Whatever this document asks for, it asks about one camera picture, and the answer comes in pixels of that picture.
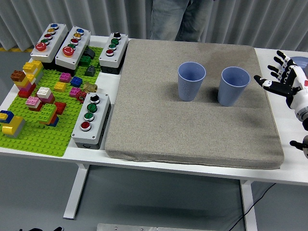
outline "robotic hand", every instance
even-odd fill
[[[295,115],[302,122],[303,127],[308,131],[308,79],[303,69],[296,65],[293,60],[283,52],[277,51],[279,57],[274,60],[280,65],[278,68],[269,65],[271,75],[279,82],[254,76],[256,82],[265,90],[286,97],[286,103],[290,109],[295,111]],[[291,141],[290,144],[297,149],[308,152],[308,136],[303,143]]]

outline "blue plastic cup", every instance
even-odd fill
[[[249,83],[250,75],[244,69],[236,66],[225,68],[221,72],[218,102],[226,107],[234,105]]]
[[[201,64],[182,63],[178,68],[179,98],[183,101],[194,100],[205,76],[206,70]]]

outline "gray cushion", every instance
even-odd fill
[[[192,102],[178,98],[178,66],[206,77]],[[221,71],[239,66],[251,83],[238,102],[217,101]],[[283,152],[253,47],[133,39],[128,44],[105,150],[112,158],[239,168],[279,168]]]

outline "table leg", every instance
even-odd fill
[[[77,164],[78,172],[72,187],[71,194],[69,196],[67,206],[63,215],[65,219],[74,219],[78,208],[79,199],[82,193],[83,185],[86,181],[88,169],[90,165]]]
[[[244,213],[246,213],[250,209],[250,207],[254,204],[254,199],[252,197],[252,191],[251,191],[252,182],[253,181],[250,180],[241,180]],[[247,231],[257,231],[257,221],[256,221],[256,214],[254,207],[245,216],[245,225]]]

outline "gray floor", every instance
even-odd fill
[[[29,53],[0,59],[2,102]],[[0,231],[95,231],[98,223],[224,231],[243,214],[238,180],[91,166],[76,219],[66,220],[76,172],[73,163],[0,156]],[[253,183],[254,198],[269,186]],[[307,230],[306,195],[308,187],[275,185],[255,207],[259,230]]]

